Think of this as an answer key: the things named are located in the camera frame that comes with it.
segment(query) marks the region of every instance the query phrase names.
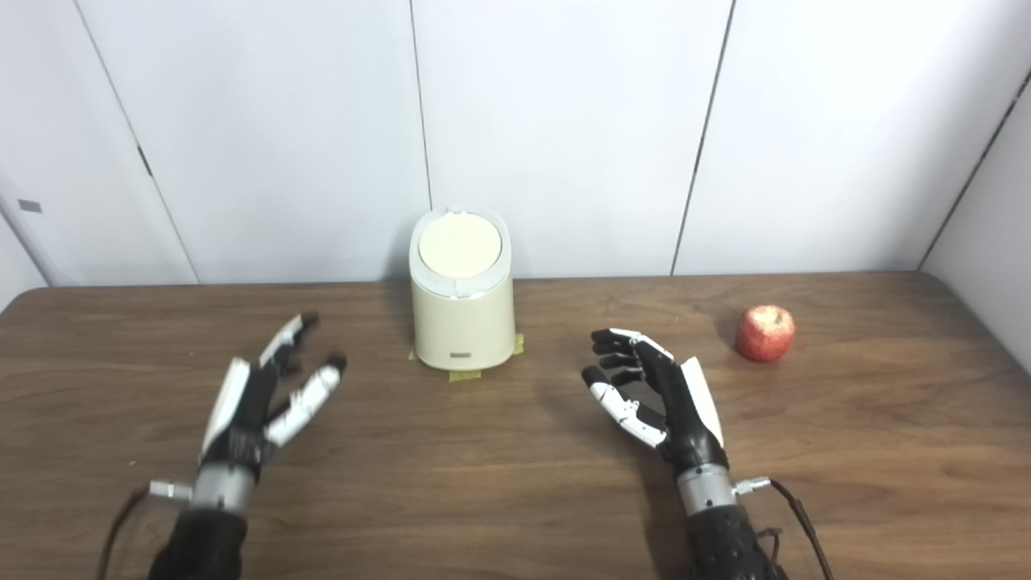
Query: black cable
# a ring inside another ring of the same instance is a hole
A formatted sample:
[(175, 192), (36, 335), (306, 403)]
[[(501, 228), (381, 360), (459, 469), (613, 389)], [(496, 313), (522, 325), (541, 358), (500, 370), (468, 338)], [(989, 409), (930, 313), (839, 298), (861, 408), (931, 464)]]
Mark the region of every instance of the black cable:
[(788, 491), (788, 488), (780, 485), (780, 482), (775, 479), (770, 480), (770, 485), (773, 489), (780, 492), (785, 500), (788, 501), (788, 505), (791, 506), (791, 511), (795, 512), (795, 517), (798, 518), (798, 523), (801, 524), (802, 530), (805, 531), (805, 535), (809, 538), (809, 543), (812, 544), (812, 551), (817, 553), (817, 559), (820, 560), (820, 568), (824, 571), (824, 578), (826, 580), (834, 580), (834, 573), (831, 572), (831, 565), (827, 562), (827, 556), (824, 555), (824, 549), (820, 546), (820, 540), (817, 539), (817, 530), (812, 527), (812, 522), (809, 521), (808, 514), (805, 513), (805, 508), (802, 507), (801, 500), (798, 500)]
[(107, 532), (107, 539), (104, 540), (104, 547), (100, 549), (100, 561), (97, 562), (97, 576), (96, 580), (104, 580), (107, 576), (107, 562), (111, 559), (111, 549), (114, 547), (114, 539), (119, 535), (119, 530), (122, 524), (125, 523), (126, 519), (129, 518), (129, 514), (132, 513), (136, 506), (146, 499), (151, 493), (148, 487), (140, 487), (134, 490), (126, 503), (122, 505), (122, 509), (119, 510), (118, 515), (114, 516), (114, 520), (111, 521), (111, 528)]

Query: white container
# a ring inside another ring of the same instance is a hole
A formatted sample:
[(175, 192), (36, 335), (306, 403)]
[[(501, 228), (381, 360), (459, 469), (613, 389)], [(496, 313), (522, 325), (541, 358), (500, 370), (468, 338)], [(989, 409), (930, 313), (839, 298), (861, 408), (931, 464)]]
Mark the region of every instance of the white container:
[(451, 205), (423, 215), (408, 267), (423, 363), (477, 371), (508, 361), (516, 345), (511, 243), (497, 213)]

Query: red apple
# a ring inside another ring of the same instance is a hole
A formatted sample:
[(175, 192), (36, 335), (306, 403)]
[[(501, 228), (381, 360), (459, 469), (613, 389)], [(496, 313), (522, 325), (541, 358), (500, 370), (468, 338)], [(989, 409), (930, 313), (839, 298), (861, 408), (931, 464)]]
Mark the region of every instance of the red apple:
[(773, 305), (756, 305), (737, 322), (737, 352), (759, 363), (775, 361), (788, 352), (795, 339), (795, 319)]

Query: table surface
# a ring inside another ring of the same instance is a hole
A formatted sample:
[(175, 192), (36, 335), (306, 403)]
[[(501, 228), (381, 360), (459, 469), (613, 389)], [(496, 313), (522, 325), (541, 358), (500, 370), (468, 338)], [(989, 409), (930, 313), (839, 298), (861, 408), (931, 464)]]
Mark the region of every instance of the table surface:
[[(254, 499), (250, 578), (686, 578), (671, 474), (579, 379), (592, 330), (701, 361), (737, 478), (801, 498), (839, 580), (1024, 578), (1031, 570), (1029, 378), (921, 273), (524, 280), (526, 352), (475, 381), (410, 362), (405, 283), (36, 289), (0, 315), (0, 577), (90, 577), (115, 509), (192, 481), (230, 357), (300, 311), (341, 388)], [(756, 303), (791, 310), (780, 362), (729, 347)], [(794, 580), (819, 578), (778, 496)], [(127, 524), (111, 578), (145, 576), (175, 507)]]

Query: robotic hand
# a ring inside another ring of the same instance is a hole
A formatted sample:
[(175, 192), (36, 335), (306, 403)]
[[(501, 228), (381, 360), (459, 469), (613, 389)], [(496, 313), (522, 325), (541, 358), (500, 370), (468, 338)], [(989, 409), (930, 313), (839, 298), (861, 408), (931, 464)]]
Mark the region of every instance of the robotic hand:
[[(688, 543), (697, 580), (786, 580), (784, 570), (759, 545), (738, 496), (774, 485), (802, 521), (801, 503), (769, 478), (732, 484), (723, 447), (723, 431), (697, 359), (677, 365), (655, 341), (640, 333), (608, 329), (591, 335), (601, 369), (623, 369), (611, 379), (597, 367), (583, 372), (591, 395), (620, 427), (651, 447), (673, 468), (688, 515)], [(643, 381), (662, 398), (666, 414), (630, 401), (620, 387)], [(802, 521), (806, 534), (808, 518)], [(814, 533), (810, 536), (814, 542)], [(821, 564), (823, 552), (818, 548)]]
[(297, 316), (279, 331), (256, 364), (234, 359), (215, 400), (193, 487), (152, 482), (151, 494), (187, 503), (168, 545), (151, 567), (151, 580), (235, 580), (245, 513), (262, 466), (311, 420), (340, 382), (345, 361), (330, 356), (285, 405), (269, 412), (279, 379), (299, 367), (291, 354), (315, 315)]

